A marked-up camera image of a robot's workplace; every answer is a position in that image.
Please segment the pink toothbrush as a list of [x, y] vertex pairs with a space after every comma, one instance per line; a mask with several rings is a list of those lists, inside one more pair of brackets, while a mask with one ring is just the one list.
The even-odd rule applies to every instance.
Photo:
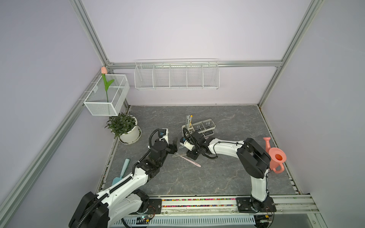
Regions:
[[193, 165], [195, 165], [195, 166], [197, 166], [197, 167], [201, 167], [201, 165], [200, 165], [200, 164], [198, 164], [198, 163], [196, 163], [196, 162], [194, 162], [194, 161], [192, 161], [192, 160], [190, 160], [190, 159], [188, 159], [188, 158], [185, 158], [185, 157], [181, 157], [181, 158], [185, 159], [186, 161], [190, 162], [191, 164], [193, 164]]

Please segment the grey-green toothbrush vertical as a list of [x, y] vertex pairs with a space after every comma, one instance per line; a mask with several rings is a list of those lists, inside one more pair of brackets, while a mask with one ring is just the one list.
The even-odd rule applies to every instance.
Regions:
[[189, 115], [186, 116], [186, 121], [185, 121], [185, 128], [187, 129], [188, 128], [188, 121], [189, 121]]

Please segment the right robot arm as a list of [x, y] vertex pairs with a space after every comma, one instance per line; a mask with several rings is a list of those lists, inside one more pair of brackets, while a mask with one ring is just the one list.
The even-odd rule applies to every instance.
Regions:
[[267, 175], [270, 169], [270, 155], [252, 138], [244, 141], [227, 141], [214, 137], [205, 138], [198, 132], [185, 133], [180, 145], [188, 149], [189, 158], [196, 160], [199, 155], [217, 159], [219, 155], [239, 159], [244, 170], [251, 177], [250, 204], [254, 211], [265, 207], [270, 199], [267, 188]]

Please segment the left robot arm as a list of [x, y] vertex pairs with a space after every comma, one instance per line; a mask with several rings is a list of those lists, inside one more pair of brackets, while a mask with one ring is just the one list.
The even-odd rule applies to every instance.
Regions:
[[70, 228], [109, 228], [125, 216], [145, 212], [149, 196], [140, 187], [154, 178], [163, 166], [167, 156], [177, 152], [177, 142], [169, 143], [168, 129], [155, 129], [158, 138], [148, 140], [147, 153], [138, 160], [130, 174], [111, 187], [98, 193], [85, 194], [74, 215]]

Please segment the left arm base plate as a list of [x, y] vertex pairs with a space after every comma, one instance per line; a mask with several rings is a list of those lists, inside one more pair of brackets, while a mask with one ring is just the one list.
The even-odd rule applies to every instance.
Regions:
[[148, 201], [143, 201], [141, 206], [136, 212], [131, 212], [129, 215], [137, 214], [161, 214], [162, 210], [162, 199], [149, 199]]

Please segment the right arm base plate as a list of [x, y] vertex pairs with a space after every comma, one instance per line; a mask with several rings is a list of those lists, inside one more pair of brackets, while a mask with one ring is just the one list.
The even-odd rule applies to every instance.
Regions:
[[236, 203], [240, 213], [276, 212], [273, 198], [267, 196], [264, 201], [253, 197], [237, 197]]

